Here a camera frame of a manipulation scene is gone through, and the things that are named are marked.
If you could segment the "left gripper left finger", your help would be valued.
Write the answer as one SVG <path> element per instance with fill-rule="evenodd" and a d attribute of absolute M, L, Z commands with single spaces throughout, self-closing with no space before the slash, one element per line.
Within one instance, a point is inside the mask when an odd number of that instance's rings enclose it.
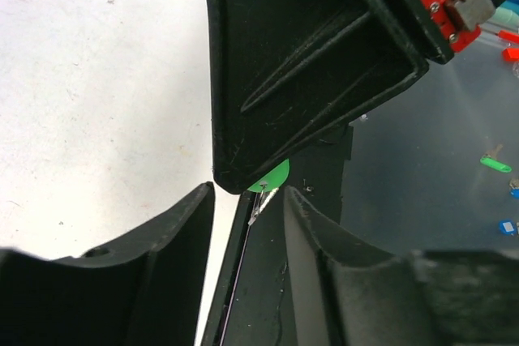
<path fill-rule="evenodd" d="M 78 258 L 1 252 L 4 345 L 191 345 L 214 217 L 211 183 Z"/>

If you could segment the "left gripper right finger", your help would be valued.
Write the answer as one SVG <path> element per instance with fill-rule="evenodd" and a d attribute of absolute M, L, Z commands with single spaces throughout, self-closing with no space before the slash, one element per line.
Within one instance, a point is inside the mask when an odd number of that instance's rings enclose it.
<path fill-rule="evenodd" d="M 284 231 L 301 345 L 515 345 L 515 250 L 390 254 L 284 192 Z"/>

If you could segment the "green key tag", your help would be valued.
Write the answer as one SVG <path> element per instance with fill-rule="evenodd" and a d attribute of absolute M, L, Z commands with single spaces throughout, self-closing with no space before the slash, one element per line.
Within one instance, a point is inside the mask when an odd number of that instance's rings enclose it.
<path fill-rule="evenodd" d="M 290 160 L 286 159 L 271 170 L 248 190 L 253 193 L 270 192 L 281 187 L 290 174 Z"/>

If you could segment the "metal keyring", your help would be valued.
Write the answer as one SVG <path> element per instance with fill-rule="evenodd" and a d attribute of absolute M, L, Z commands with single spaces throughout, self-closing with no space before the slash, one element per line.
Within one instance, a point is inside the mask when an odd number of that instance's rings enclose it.
<path fill-rule="evenodd" d="M 265 180 L 255 183 L 249 189 L 250 192 L 255 193 L 251 216 L 248 221 L 249 226 L 252 226 L 256 222 L 261 212 L 267 207 L 269 202 L 277 194 L 278 190 L 278 188 L 270 186 Z"/>

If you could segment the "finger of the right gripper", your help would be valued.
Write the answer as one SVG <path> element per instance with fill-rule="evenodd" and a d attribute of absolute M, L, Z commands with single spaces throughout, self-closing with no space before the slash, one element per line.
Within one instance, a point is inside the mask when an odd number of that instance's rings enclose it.
<path fill-rule="evenodd" d="M 206 0 L 215 182 L 240 194 L 428 70 L 385 0 Z"/>

